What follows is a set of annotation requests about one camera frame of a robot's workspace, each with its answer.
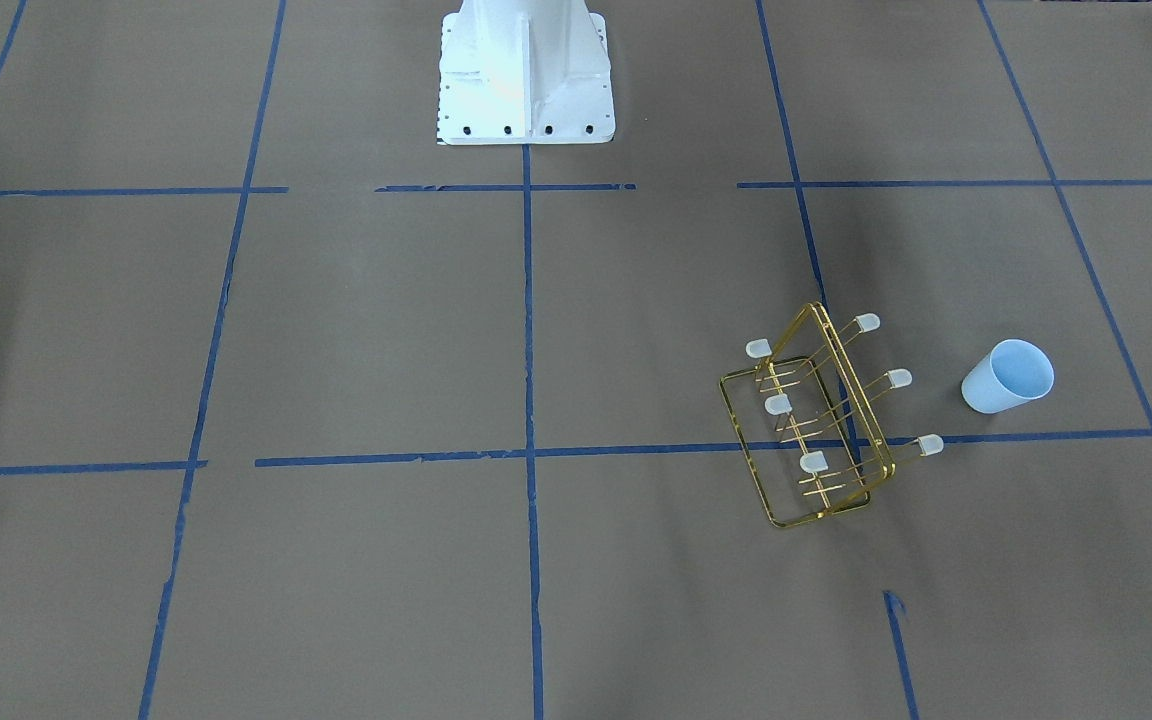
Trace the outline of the light blue plastic cup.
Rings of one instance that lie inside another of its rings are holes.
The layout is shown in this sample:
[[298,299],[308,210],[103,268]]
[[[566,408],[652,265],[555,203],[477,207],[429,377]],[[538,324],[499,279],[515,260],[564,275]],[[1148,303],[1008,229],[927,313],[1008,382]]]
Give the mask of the light blue plastic cup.
[[1055,369],[1041,348],[1025,340],[992,347],[960,384],[967,406],[977,414],[1002,414],[1044,397],[1055,384]]

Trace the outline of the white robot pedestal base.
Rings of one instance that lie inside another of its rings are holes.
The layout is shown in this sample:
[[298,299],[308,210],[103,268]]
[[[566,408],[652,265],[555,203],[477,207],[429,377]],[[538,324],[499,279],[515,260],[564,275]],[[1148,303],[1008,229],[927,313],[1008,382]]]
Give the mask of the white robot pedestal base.
[[440,24],[438,69],[442,145],[616,136],[607,23],[584,1],[463,1]]

